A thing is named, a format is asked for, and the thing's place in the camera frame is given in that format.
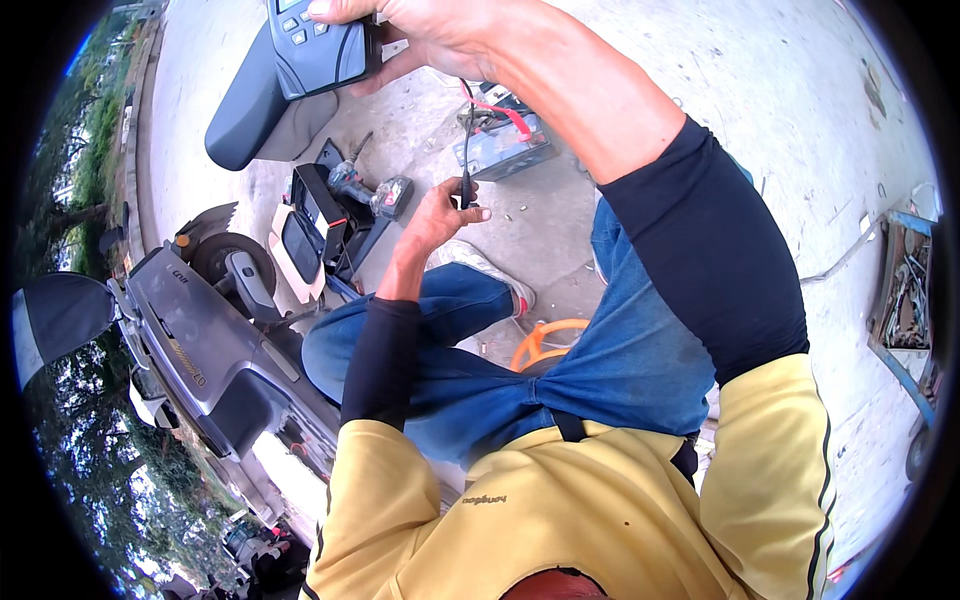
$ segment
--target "hand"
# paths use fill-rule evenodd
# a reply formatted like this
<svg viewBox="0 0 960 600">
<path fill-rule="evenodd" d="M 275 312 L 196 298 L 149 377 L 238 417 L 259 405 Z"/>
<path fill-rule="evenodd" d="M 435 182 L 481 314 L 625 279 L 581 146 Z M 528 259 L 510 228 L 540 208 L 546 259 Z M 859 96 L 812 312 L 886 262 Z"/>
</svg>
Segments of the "hand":
<svg viewBox="0 0 960 600">
<path fill-rule="evenodd" d="M 457 210 L 453 207 L 455 201 L 451 196 L 460 195 L 461 179 L 458 177 L 450 178 L 440 185 L 430 188 L 407 229 L 403 231 L 398 246 L 405 250 L 416 250 L 424 252 L 424 257 L 429 255 L 452 238 L 460 228 L 471 223 L 483 223 L 489 221 L 491 212 L 489 208 L 468 208 L 467 210 Z M 473 194 L 470 200 L 477 199 L 476 191 L 479 189 L 476 181 L 473 182 Z"/>
<path fill-rule="evenodd" d="M 384 25 L 383 43 L 402 39 L 410 43 L 376 76 L 349 87 L 354 96 L 368 96 L 425 65 L 453 77 L 495 82 L 483 40 L 496 26 L 498 4 L 499 0 L 489 0 L 476 10 L 475 3 L 465 0 L 314 0 L 309 11 L 313 20 L 331 24 L 382 12 L 390 21 Z"/>
</svg>

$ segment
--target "red cable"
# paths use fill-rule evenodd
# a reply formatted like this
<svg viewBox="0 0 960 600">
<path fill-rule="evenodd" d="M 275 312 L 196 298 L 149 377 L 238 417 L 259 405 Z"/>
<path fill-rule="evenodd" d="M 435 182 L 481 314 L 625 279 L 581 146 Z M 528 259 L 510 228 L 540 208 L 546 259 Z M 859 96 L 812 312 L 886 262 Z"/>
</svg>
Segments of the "red cable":
<svg viewBox="0 0 960 600">
<path fill-rule="evenodd" d="M 519 141 L 529 142 L 531 139 L 533 139 L 533 134 L 530 133 L 530 126 L 526 124 L 526 122 L 523 120 L 523 118 L 520 116 L 520 114 L 516 110 L 513 110 L 512 108 L 494 107 L 492 105 L 484 104 L 479 100 L 477 100 L 476 98 L 470 98 L 470 95 L 467 93 L 467 87 L 464 85 L 463 82 L 460 82 L 460 91 L 463 92 L 464 98 L 467 98 L 476 106 L 480 108 L 486 108 L 487 110 L 493 110 L 494 112 L 502 112 L 503 114 L 510 117 L 510 120 L 514 122 L 516 129 L 520 132 Z"/>
</svg>

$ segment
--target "logo on shirt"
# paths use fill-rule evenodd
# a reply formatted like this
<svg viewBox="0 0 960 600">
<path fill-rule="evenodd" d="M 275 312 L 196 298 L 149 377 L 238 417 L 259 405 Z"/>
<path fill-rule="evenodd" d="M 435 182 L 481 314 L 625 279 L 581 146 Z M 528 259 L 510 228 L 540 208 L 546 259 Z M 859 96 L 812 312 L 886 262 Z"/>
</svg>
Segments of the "logo on shirt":
<svg viewBox="0 0 960 600">
<path fill-rule="evenodd" d="M 494 496 L 493 498 L 491 498 L 486 494 L 478 498 L 464 498 L 463 500 L 461 500 L 461 502 L 464 504 L 495 504 L 497 502 L 506 502 L 506 501 L 507 501 L 507 496 L 505 495 Z"/>
</svg>

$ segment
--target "blue jeans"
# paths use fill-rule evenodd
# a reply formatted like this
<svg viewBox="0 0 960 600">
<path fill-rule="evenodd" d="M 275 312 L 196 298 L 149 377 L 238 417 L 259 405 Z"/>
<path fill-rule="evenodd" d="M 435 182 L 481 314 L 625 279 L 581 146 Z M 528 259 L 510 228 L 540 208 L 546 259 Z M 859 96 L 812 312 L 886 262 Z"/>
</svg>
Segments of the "blue jeans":
<svg viewBox="0 0 960 600">
<path fill-rule="evenodd" d="M 424 274 L 418 380 L 404 429 L 421 452 L 468 468 L 553 426 L 547 407 L 613 427 L 699 430 L 714 374 L 706 349 L 654 289 L 606 200 L 597 206 L 591 243 L 610 284 L 577 345 L 539 377 L 452 348 L 513 314 L 507 284 L 457 263 Z M 368 301 L 331 312 L 303 343 L 307 375 L 338 402 Z"/>
</svg>

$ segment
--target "black arm sleeve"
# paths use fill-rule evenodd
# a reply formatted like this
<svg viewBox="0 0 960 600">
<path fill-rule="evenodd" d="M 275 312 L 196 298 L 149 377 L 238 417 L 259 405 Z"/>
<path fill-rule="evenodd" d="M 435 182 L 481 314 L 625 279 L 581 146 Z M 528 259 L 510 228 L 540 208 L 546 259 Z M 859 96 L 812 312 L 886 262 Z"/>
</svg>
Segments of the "black arm sleeve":
<svg viewBox="0 0 960 600">
<path fill-rule="evenodd" d="M 804 298 L 780 228 L 719 142 L 687 117 L 653 163 L 600 186 L 654 287 L 723 386 L 807 353 Z"/>
<path fill-rule="evenodd" d="M 379 420 L 403 431 L 417 375 L 420 305 L 373 298 L 347 367 L 340 424 Z"/>
</svg>

